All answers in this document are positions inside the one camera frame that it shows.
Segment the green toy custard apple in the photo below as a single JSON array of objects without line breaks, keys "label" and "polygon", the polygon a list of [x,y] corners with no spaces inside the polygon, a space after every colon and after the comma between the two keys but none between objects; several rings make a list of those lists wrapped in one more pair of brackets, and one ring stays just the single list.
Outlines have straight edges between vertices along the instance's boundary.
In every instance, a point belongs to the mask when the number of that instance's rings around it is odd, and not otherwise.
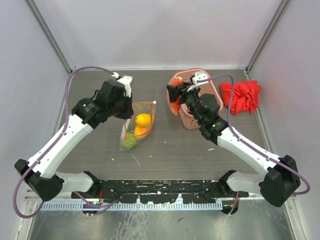
[{"label": "green toy custard apple", "polygon": [[137,143],[137,139],[135,138],[132,132],[127,132],[126,137],[123,140],[123,146],[127,149],[134,147]]}]

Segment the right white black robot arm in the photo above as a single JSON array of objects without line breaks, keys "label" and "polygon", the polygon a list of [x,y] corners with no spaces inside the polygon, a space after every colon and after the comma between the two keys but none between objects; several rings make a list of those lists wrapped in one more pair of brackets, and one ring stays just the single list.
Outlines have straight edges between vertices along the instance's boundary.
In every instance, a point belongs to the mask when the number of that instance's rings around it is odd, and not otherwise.
[{"label": "right white black robot arm", "polygon": [[296,161],[289,155],[269,152],[236,131],[219,116],[220,106],[213,94],[199,95],[199,89],[189,83],[166,88],[169,103],[185,104],[206,140],[232,152],[257,172],[226,173],[219,184],[223,196],[231,197],[235,192],[261,194],[271,205],[281,207],[301,185]]}]

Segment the orange toy fruit slice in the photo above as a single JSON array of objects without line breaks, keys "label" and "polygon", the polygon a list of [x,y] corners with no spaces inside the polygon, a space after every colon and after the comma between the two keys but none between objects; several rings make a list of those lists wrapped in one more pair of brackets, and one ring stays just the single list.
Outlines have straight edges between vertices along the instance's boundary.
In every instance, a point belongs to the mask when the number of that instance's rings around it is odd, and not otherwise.
[{"label": "orange toy fruit slice", "polygon": [[133,131],[133,136],[136,139],[142,139],[148,134],[148,127],[147,126],[139,126],[136,125]]}]

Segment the pink plastic basket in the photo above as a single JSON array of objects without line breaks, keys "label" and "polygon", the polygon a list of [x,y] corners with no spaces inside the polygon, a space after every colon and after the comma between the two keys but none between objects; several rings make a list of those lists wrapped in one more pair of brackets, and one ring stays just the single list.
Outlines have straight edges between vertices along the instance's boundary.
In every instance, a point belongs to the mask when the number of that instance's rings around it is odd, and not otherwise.
[{"label": "pink plastic basket", "polygon": [[[195,72],[202,71],[201,68],[193,68],[183,70],[176,73],[173,77],[181,77],[183,84],[191,84],[191,78]],[[183,125],[187,129],[197,129],[199,124],[204,121],[213,121],[224,108],[223,101],[218,94],[218,91],[212,81],[210,74],[205,71],[209,76],[209,82],[200,88],[199,102],[193,111],[189,111],[185,104],[179,109],[178,115],[180,116]]]}]

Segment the toy watermelon slice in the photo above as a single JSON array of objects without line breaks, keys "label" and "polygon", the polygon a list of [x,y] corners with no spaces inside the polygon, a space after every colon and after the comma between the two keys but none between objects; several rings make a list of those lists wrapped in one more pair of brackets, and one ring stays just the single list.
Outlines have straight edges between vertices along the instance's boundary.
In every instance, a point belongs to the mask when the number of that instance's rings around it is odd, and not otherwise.
[{"label": "toy watermelon slice", "polygon": [[183,83],[181,77],[173,77],[168,85],[166,86],[167,89],[167,102],[171,112],[174,115],[178,115],[180,110],[179,99],[180,99],[180,85]]}]

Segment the clear orange zip top bag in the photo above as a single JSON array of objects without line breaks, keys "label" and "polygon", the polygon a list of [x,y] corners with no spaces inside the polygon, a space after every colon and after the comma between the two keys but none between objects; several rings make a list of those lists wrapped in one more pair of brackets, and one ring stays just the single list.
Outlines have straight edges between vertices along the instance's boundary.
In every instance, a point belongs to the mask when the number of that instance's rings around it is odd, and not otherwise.
[{"label": "clear orange zip top bag", "polygon": [[138,101],[132,103],[133,116],[123,123],[119,150],[128,151],[138,145],[151,132],[156,115],[157,102]]}]

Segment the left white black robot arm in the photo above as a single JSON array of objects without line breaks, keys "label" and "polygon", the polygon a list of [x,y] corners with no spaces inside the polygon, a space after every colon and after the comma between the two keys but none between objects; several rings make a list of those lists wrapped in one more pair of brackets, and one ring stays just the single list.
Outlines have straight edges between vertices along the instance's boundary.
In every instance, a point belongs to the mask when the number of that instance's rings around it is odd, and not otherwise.
[{"label": "left white black robot arm", "polygon": [[127,75],[118,80],[106,80],[96,97],[78,101],[63,127],[38,153],[15,163],[15,169],[26,175],[24,181],[42,201],[50,201],[58,194],[68,192],[82,192],[88,198],[99,195],[101,182],[89,171],[62,173],[57,169],[71,150],[99,124],[110,117],[131,118],[134,114],[132,80]]}]

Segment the yellow toy lemon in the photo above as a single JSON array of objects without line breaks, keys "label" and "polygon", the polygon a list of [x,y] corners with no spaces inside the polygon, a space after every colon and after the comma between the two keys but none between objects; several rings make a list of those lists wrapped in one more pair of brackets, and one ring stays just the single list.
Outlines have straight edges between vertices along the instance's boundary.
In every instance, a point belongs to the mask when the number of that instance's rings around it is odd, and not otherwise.
[{"label": "yellow toy lemon", "polygon": [[151,124],[151,115],[149,113],[140,113],[135,117],[135,123],[138,126],[148,126]]}]

